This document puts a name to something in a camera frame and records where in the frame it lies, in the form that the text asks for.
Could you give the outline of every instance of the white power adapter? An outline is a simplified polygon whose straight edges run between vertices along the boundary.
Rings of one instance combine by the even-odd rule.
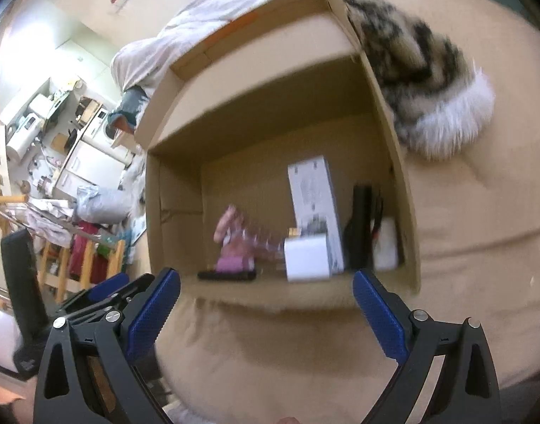
[[[331,253],[326,234],[288,238],[283,253],[289,282],[330,279]]]

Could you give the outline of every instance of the white box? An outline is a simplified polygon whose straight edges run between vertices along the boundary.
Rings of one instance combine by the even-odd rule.
[[[330,250],[326,234],[285,240],[283,254],[289,282],[330,279]]]
[[[323,156],[288,166],[295,221],[304,228],[316,216],[325,219],[333,273],[344,271],[341,233],[327,161]]]

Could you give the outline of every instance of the plastic bag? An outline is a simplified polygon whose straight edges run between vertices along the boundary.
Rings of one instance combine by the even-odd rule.
[[[129,192],[95,185],[77,188],[77,214],[86,222],[120,223],[128,216],[131,206],[132,195]]]

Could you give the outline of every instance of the white cabinet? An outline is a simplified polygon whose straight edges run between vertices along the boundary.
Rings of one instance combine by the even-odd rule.
[[[80,141],[72,150],[64,169],[92,184],[117,189],[124,164]]]
[[[56,183],[54,197],[58,199],[76,199],[77,188],[91,185],[87,180],[79,178],[70,171],[63,170]]]

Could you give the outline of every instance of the open cardboard box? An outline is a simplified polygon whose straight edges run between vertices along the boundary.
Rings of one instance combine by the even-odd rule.
[[[354,306],[350,271],[294,284],[284,271],[266,269],[251,283],[196,277],[217,261],[212,237],[228,204],[283,235],[295,226],[288,165],[319,155],[341,228],[355,183],[381,189],[403,253],[398,269],[378,277],[400,294],[419,290],[401,149],[341,0],[272,0],[214,33],[168,70],[135,137],[149,150],[152,269],[178,270],[183,292],[257,307]]]

